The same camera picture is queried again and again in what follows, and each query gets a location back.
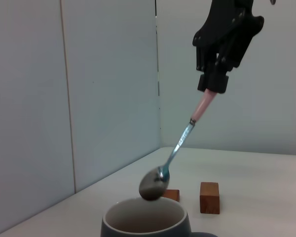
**table surface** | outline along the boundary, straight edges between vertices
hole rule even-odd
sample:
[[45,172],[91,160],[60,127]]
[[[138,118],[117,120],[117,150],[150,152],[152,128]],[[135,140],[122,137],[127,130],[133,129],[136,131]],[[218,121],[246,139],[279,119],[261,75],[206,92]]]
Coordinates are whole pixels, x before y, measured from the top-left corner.
[[[161,148],[71,196],[0,237],[100,236],[103,213],[139,196],[143,175],[162,164]],[[193,231],[218,237],[296,237],[296,156],[183,148],[170,167]],[[201,214],[201,182],[218,182],[221,214]]]

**spoon handle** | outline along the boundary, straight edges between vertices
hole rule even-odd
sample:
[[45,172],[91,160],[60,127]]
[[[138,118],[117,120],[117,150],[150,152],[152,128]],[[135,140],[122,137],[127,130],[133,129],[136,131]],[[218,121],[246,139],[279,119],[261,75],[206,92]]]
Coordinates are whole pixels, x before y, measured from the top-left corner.
[[176,156],[178,150],[180,149],[181,145],[184,143],[188,135],[192,132],[193,128],[195,127],[195,121],[193,119],[190,120],[189,124],[187,125],[186,129],[184,130],[179,142],[177,143],[176,147],[171,152],[167,162],[163,165],[163,172],[167,173],[169,170],[169,165],[173,158]]
[[215,92],[212,92],[208,89],[205,90],[204,96],[198,103],[194,113],[192,114],[191,120],[189,124],[187,125],[186,129],[184,130],[181,138],[179,139],[179,142],[177,143],[176,147],[171,152],[167,162],[163,165],[163,173],[169,172],[169,165],[173,158],[176,156],[177,152],[179,151],[181,145],[184,143],[188,135],[192,132],[193,128],[195,127],[196,122],[201,118],[201,116],[204,114],[207,107],[210,105],[211,101],[216,96]]

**panel seam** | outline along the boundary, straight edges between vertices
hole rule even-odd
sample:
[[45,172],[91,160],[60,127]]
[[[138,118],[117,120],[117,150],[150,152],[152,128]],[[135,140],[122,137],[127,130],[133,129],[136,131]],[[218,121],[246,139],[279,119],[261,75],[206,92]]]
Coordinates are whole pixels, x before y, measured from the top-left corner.
[[73,159],[73,174],[74,174],[74,193],[77,193],[76,179],[75,179],[75,164],[74,164],[74,140],[73,140],[73,125],[72,125],[72,115],[71,115],[71,105],[70,105],[70,94],[69,94],[69,80],[68,80],[68,63],[67,63],[67,51],[66,51],[66,41],[65,41],[65,26],[64,26],[64,16],[63,16],[63,3],[60,3],[60,17],[61,17],[61,28],[63,34],[63,46],[64,46],[64,57],[65,57],[65,69],[66,69],[66,81],[67,81],[67,95],[68,95],[68,108],[69,108],[69,123],[70,123],[70,138],[71,138],[71,150]]

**mug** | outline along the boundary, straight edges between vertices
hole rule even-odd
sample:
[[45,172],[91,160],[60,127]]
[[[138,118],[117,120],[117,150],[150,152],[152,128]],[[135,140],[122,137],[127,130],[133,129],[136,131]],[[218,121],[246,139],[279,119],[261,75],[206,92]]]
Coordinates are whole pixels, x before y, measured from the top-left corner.
[[192,233],[186,210],[165,197],[157,201],[139,198],[119,202],[103,216],[101,237],[217,237]]

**mug handle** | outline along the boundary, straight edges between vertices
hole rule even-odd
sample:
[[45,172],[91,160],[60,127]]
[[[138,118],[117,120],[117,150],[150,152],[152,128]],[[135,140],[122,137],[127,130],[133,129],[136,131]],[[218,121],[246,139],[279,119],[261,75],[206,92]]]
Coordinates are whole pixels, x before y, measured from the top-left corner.
[[217,236],[210,233],[194,232],[194,233],[191,233],[189,237],[217,237]]

